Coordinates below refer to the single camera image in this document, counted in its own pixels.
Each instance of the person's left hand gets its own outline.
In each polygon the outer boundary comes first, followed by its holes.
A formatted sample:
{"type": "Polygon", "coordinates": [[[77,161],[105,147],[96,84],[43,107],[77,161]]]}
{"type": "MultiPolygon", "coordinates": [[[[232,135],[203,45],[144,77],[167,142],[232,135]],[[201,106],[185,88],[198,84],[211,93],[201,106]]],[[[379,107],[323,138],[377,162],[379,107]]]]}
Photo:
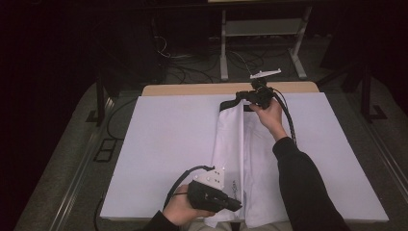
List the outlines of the person's left hand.
{"type": "Polygon", "coordinates": [[[163,215],[178,226],[184,225],[195,218],[207,218],[216,214],[210,211],[193,209],[187,199],[188,188],[188,185],[180,186],[163,210],[163,215]]]}

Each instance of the dark background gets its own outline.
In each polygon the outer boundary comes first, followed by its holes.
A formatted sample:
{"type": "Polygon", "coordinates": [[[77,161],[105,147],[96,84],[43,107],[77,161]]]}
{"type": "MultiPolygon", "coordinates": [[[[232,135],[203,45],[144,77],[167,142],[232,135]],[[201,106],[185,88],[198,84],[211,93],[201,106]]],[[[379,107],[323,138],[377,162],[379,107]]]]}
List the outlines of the dark background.
{"type": "MultiPolygon", "coordinates": [[[[1,1],[2,230],[13,230],[78,101],[98,78],[110,96],[123,89],[161,83],[166,62],[156,53],[152,17],[159,34],[175,45],[202,48],[208,36],[219,36],[220,11],[84,10],[149,4],[155,3],[1,1]]],[[[306,34],[309,38],[334,35],[324,67],[335,70],[363,54],[374,77],[389,87],[407,113],[407,65],[401,64],[408,61],[405,12],[397,1],[370,5],[366,1],[351,7],[320,5],[313,9],[306,34]]],[[[228,15],[272,16],[268,10],[235,10],[228,15]]]]}

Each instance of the black sleeve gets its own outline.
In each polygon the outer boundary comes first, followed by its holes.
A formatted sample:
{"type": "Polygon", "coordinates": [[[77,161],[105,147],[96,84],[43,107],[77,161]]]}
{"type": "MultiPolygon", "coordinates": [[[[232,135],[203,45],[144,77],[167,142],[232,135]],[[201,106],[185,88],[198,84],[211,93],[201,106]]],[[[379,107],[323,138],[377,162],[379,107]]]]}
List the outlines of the black sleeve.
{"type": "Polygon", "coordinates": [[[350,230],[327,194],[310,157],[291,138],[273,146],[278,160],[279,186],[293,230],[350,230]]]}
{"type": "Polygon", "coordinates": [[[151,219],[141,231],[178,231],[179,227],[171,223],[160,211],[151,219]]]}

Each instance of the floor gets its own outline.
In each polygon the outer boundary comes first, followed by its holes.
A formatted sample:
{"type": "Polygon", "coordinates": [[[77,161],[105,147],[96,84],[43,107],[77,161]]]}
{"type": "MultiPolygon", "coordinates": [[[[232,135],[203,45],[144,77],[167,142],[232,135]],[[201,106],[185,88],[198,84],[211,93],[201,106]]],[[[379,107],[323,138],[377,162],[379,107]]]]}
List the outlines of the floor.
{"type": "MultiPolygon", "coordinates": [[[[316,82],[332,72],[319,67],[329,42],[330,38],[319,37],[303,41],[299,58],[309,81],[316,82]]],[[[269,81],[298,81],[288,55],[293,43],[291,37],[229,39],[229,82],[249,82],[250,74],[277,68],[282,72],[269,76],[269,81]]],[[[219,47],[206,49],[199,55],[187,50],[161,52],[168,60],[164,84],[220,82],[219,47]]],[[[379,105],[388,119],[367,123],[359,113],[360,90],[342,92],[343,79],[341,76],[320,91],[326,93],[390,218],[386,223],[352,223],[350,227],[353,230],[408,230],[408,198],[402,193],[407,187],[404,176],[408,175],[408,118],[394,103],[388,90],[373,80],[371,102],[379,105]],[[389,167],[385,164],[387,162],[392,165],[389,167]]],[[[143,226],[143,222],[110,221],[98,217],[127,124],[140,94],[137,90],[127,90],[118,98],[109,99],[107,117],[101,126],[96,127],[95,123],[86,122],[89,112],[96,110],[95,86],[89,88],[72,115],[15,230],[134,230],[143,226]]]]}

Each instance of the human hand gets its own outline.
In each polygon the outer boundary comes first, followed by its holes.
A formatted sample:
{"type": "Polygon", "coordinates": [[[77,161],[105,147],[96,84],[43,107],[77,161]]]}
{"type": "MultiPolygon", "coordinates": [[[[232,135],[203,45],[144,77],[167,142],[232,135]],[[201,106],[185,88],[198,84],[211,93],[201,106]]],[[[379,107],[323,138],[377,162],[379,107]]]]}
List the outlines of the human hand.
{"type": "Polygon", "coordinates": [[[278,101],[270,99],[269,107],[264,110],[255,104],[249,107],[258,115],[261,123],[268,128],[276,141],[288,136],[282,126],[282,107],[278,101]]]}
{"type": "Polygon", "coordinates": [[[210,211],[193,209],[187,199],[188,188],[188,185],[180,186],[163,210],[163,215],[178,226],[184,225],[195,218],[207,218],[216,214],[210,211]]]}

